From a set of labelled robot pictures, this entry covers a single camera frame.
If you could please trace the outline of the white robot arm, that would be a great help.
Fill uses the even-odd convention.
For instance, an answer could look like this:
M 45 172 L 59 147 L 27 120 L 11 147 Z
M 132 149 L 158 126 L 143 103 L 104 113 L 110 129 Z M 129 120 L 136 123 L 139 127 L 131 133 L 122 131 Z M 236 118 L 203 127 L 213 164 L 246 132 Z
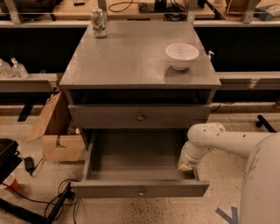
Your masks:
M 248 160 L 238 224 L 280 224 L 280 133 L 227 131 L 218 122 L 193 125 L 178 168 L 189 171 L 214 149 Z

